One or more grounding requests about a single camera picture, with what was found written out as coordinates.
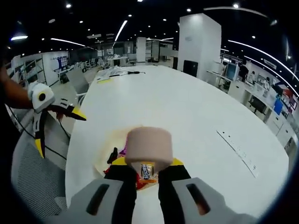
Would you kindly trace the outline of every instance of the power strip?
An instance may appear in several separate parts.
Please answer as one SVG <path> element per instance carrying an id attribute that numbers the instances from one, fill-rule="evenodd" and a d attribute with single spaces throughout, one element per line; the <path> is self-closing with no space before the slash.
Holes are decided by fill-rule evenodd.
<path id="1" fill-rule="evenodd" d="M 256 165 L 253 164 L 252 160 L 248 155 L 242 151 L 241 147 L 234 142 L 234 137 L 226 131 L 217 131 L 217 133 L 229 144 L 229 146 L 237 153 L 247 168 L 250 170 L 252 175 L 257 178 L 258 170 Z"/>

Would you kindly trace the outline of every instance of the black ceiling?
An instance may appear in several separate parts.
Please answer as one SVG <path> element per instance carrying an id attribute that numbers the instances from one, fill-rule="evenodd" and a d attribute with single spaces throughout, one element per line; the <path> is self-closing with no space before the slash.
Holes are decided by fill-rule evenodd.
<path id="1" fill-rule="evenodd" d="M 203 11 L 207 7 L 231 7 L 235 2 L 239 3 L 240 7 L 258 11 L 268 18 L 239 10 Z M 72 7 L 66 8 L 67 3 L 72 4 Z M 285 24 L 289 21 L 283 16 L 281 18 L 281 11 L 278 11 L 277 7 L 285 10 L 285 6 L 281 4 L 276 6 L 271 1 L 257 0 L 143 0 L 143 2 L 137 2 L 137 0 L 28 0 L 21 3 L 6 1 L 2 11 L 6 11 L 4 10 L 6 8 L 7 14 L 4 15 L 2 21 L 4 21 L 8 32 L 2 38 L 8 41 L 18 32 L 28 35 L 28 39 L 24 41 L 7 42 L 11 48 L 8 54 L 10 57 L 23 53 L 29 55 L 39 51 L 46 52 L 50 49 L 78 49 L 82 47 L 52 41 L 50 38 L 94 46 L 95 41 L 98 40 L 107 42 L 106 34 L 114 34 L 113 37 L 115 38 L 124 20 L 128 20 L 118 41 L 135 39 L 137 36 L 150 38 L 157 36 L 158 39 L 174 37 L 174 42 L 176 42 L 179 18 L 189 14 L 186 9 L 190 8 L 192 14 L 204 12 L 221 24 L 222 47 L 226 46 L 226 49 L 230 50 L 230 54 L 234 52 L 234 56 L 240 58 L 245 54 L 256 60 L 264 57 L 278 65 L 275 61 L 255 50 L 229 43 L 229 39 L 263 50 L 291 68 L 294 67 L 298 58 L 295 47 L 297 43 L 294 42 L 297 40 L 297 36 L 294 35 L 288 39 L 292 59 L 286 60 L 287 36 L 285 33 L 290 29 L 285 30 Z M 270 26 L 274 19 L 278 19 L 278 23 Z M 102 37 L 97 40 L 88 39 L 87 36 L 92 34 L 101 34 Z M 279 66 L 278 70 L 282 70 L 281 74 L 288 81 L 294 83 L 292 75 L 286 69 Z"/>

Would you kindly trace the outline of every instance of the white pillar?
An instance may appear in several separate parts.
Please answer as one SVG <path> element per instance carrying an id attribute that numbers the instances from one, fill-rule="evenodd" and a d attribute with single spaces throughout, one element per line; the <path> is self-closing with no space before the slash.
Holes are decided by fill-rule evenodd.
<path id="1" fill-rule="evenodd" d="M 180 18 L 178 70 L 183 71 L 184 60 L 198 63 L 197 78 L 208 81 L 207 70 L 213 61 L 219 62 L 221 25 L 205 14 Z"/>
<path id="2" fill-rule="evenodd" d="M 145 62 L 145 49 L 146 49 L 146 38 L 138 37 L 136 45 L 136 58 L 137 62 Z"/>

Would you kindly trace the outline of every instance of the snack package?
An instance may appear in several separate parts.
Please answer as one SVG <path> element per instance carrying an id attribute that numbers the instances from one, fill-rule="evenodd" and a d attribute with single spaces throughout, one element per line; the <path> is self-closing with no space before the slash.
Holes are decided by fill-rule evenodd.
<path id="1" fill-rule="evenodd" d="M 154 174 L 153 164 L 141 164 L 141 176 L 139 183 L 157 183 L 158 175 Z"/>

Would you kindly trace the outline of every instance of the oval table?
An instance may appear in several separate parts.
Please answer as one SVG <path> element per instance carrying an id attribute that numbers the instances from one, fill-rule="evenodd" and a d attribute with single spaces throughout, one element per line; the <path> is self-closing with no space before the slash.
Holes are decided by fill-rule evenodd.
<path id="1" fill-rule="evenodd" d="M 250 110 L 212 85 L 164 66 L 136 66 L 145 74 L 96 78 L 76 121 L 67 155 L 65 192 L 71 198 L 96 178 L 93 162 L 108 133 L 129 126 L 161 127 L 172 134 L 174 157 L 191 177 L 220 192 L 237 213 L 260 217 L 278 196 L 288 156 L 270 129 Z M 254 177 L 217 133 L 228 130 L 256 165 Z M 138 191 L 132 223 L 164 223 L 158 185 Z"/>

